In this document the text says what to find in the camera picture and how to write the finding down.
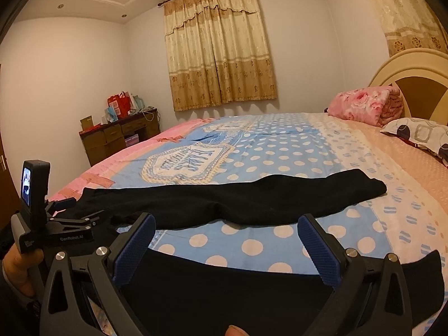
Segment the person's left hand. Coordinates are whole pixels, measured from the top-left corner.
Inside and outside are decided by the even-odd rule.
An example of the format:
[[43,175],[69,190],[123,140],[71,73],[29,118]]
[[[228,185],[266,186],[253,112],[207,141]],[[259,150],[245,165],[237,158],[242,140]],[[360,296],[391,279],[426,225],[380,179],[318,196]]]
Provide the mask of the person's left hand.
[[33,297],[35,290],[28,271],[39,265],[43,259],[44,254],[41,249],[21,254],[17,245],[13,244],[2,260],[2,268],[7,279],[16,290],[26,297]]

